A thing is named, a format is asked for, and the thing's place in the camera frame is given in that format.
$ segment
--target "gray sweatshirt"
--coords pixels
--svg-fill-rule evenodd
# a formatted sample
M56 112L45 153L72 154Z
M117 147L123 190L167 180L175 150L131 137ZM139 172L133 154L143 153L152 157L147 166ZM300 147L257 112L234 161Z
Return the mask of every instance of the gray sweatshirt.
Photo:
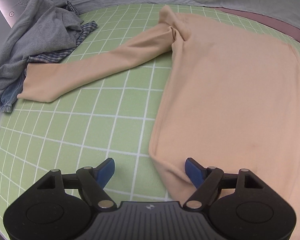
M75 47L81 23L74 12L55 7L51 0L30 0L0 49L0 98L30 55Z

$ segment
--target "green cutting mat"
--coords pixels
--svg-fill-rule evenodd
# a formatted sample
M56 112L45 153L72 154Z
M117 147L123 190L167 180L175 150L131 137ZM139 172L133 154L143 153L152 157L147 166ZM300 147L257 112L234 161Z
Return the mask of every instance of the green cutting mat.
M163 5L134 4L99 9L81 15L94 20L96 31L63 62L112 50L157 24ZM174 11L195 13L255 33L267 33L294 45L300 43L272 28L214 9L171 5ZM139 67L73 90L48 104L19 100L0 129L0 231L7 206L48 170L74 173L115 160L106 192L117 202L166 201L168 192L155 171L147 148L171 69L171 53ZM78 196L78 192L67 190Z

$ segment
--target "clothing pile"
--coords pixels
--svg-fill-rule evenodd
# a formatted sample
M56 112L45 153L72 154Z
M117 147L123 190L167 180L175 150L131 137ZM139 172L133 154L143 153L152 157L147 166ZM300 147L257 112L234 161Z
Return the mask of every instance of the clothing pile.
M159 23L118 48L66 64L29 63L18 98L51 102L172 49L149 154L170 195L195 188L188 157L226 173L250 169L296 211L300 240L300 55L269 35L165 6Z
M11 112L22 92L29 62L56 63L69 55L97 28L81 26L77 9L68 1L58 8L51 0L30 0L0 50L0 109Z

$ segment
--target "blue plaid fabric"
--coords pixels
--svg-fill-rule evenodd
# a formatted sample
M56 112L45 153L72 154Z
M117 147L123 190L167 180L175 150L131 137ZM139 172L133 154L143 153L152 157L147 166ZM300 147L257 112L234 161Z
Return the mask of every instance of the blue plaid fabric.
M77 16L79 16L78 10L69 2L67 1L66 6L64 9L74 12ZM37 63L57 63L62 60L64 57L68 56L71 52L78 47L83 40L88 36L88 34L94 31L97 28L97 24L92 21L87 24L81 26L82 33L76 41L75 47L70 49L63 49L54 52L47 52L41 53L36 56L29 56L27 62L37 62ZM13 82L10 86L6 88L4 93L1 96L0 101L0 109L2 112L12 112L12 104L17 100L17 95L22 92L23 89L23 82L26 77L26 70L22 72L19 78Z
M74 12L75 15L77 15L77 16L79 17L79 12L78 12L77 8L74 7L74 6L72 5L72 3L70 3L69 1L67 1L67 7L66 7L66 9L67 9L69 12Z
M44 52L37 56L29 56L28 62L36 62L36 63L57 63L57 62L59 62L64 57L68 56L72 51L74 51L75 48L78 47L83 42L83 40L88 36L88 34L90 32L93 32L97 27L98 27L98 25L96 24L95 21L91 21L89 23L82 25L81 26L82 33L79 36L79 38L77 39L77 41L75 43L75 47L70 48L70 49L57 50L57 51L53 51L53 52Z

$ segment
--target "plaid shirt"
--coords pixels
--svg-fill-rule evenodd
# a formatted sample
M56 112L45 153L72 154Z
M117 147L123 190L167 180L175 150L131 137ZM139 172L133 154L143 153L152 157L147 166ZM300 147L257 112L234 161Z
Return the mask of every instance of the plaid shirt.
M67 1L67 7L66 9L68 11L74 12L77 16L79 16L78 10L69 2ZM29 56L28 57L28 63L34 62L34 63L57 63L60 60L62 60L64 57L68 56L71 52L75 50L76 47L78 47L83 40L88 36L90 32L93 32L98 25L95 21L91 21L89 23L86 23L81 26L82 33L77 39L75 43L75 47L70 49L63 49L63 50L57 50L53 52L44 52L36 56Z

